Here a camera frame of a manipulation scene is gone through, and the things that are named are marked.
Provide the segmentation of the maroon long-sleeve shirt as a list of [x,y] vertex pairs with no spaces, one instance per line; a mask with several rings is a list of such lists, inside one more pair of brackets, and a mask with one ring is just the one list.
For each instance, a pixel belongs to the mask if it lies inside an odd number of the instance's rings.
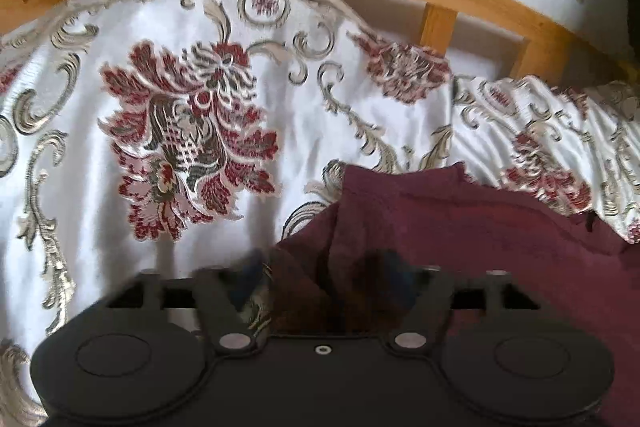
[[340,199],[274,247],[269,265],[271,326],[289,334],[395,327],[416,299],[416,268],[509,272],[612,350],[604,419],[638,424],[639,249],[599,219],[472,183],[461,165],[399,176],[349,166]]

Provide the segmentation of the floral white bedspread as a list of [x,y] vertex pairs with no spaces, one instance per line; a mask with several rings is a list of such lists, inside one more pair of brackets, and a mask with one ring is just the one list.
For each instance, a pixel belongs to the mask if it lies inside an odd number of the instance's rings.
[[140,271],[230,265],[340,198],[343,171],[462,164],[592,218],[625,256],[570,286],[622,346],[639,421],[639,95],[454,75],[342,0],[70,0],[1,35],[1,421],[46,420],[35,347]]

